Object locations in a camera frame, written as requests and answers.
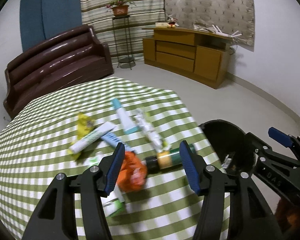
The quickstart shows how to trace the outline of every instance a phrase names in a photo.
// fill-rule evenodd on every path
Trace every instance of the orange plastic bag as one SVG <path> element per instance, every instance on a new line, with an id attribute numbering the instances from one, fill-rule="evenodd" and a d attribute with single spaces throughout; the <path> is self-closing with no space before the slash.
<path id="1" fill-rule="evenodd" d="M 125 152 L 125 157 L 117 179 L 119 188 L 124 192 L 138 191 L 146 181 L 147 167 L 133 152 Z"/>

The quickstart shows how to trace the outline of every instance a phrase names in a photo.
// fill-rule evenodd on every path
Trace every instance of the tiled floor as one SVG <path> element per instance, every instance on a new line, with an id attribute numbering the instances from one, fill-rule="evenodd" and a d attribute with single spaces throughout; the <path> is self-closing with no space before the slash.
<path id="1" fill-rule="evenodd" d="M 287 150 L 268 137 L 273 126 L 287 134 L 298 135 L 296 122 L 276 106 L 244 87 L 226 80 L 215 90 L 186 77 L 156 67 L 137 63 L 132 70 L 115 68 L 114 76 L 122 77 L 149 87 L 175 91 L 198 124 L 223 119 L 252 132 L 274 151 L 293 157 Z M 254 177 L 256 184 L 275 211 L 279 196 Z"/>

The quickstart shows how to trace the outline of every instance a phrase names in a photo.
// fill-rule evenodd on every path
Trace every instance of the plant stand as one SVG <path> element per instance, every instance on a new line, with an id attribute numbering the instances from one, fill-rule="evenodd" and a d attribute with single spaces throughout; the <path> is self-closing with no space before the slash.
<path id="1" fill-rule="evenodd" d="M 117 59 L 118 59 L 117 68 L 120 66 L 120 64 L 122 64 L 120 66 L 120 68 L 130 68 L 132 70 L 132 67 L 134 67 L 136 65 L 136 62 L 134 61 L 133 51 L 132 51 L 129 17 L 130 17 L 130 15 L 119 15 L 119 16 L 112 17 L 112 28 L 113 28 L 113 35 L 114 35 L 114 42 L 115 42 L 115 50 L 117 52 Z M 119 60 L 117 40 L 116 40 L 116 37 L 115 37 L 115 29 L 114 29 L 114 20 L 117 20 L 117 19 L 123 19 L 124 20 L 123 27 L 124 27 L 126 47 L 127 47 L 127 52 L 128 52 L 128 56 L 125 57 L 125 58 L 122 58 L 120 60 Z"/>

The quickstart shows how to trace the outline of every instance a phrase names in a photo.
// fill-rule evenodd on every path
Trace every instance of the potted plant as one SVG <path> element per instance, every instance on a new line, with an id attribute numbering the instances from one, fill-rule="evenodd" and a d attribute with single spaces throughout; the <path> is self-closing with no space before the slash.
<path id="1" fill-rule="evenodd" d="M 134 2 L 130 0 L 112 0 L 106 5 L 106 7 L 113 10 L 114 16 L 127 15 L 128 7 L 129 7 L 127 3 L 136 5 Z"/>

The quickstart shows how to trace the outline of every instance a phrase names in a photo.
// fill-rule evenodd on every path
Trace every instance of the black trash bin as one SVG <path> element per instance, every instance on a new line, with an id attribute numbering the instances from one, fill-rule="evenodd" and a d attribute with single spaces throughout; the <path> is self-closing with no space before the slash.
<path id="1" fill-rule="evenodd" d="M 199 127 L 211 143 L 221 163 L 225 164 L 228 174 L 252 173 L 255 153 L 245 146 L 244 131 L 224 120 L 211 120 Z"/>

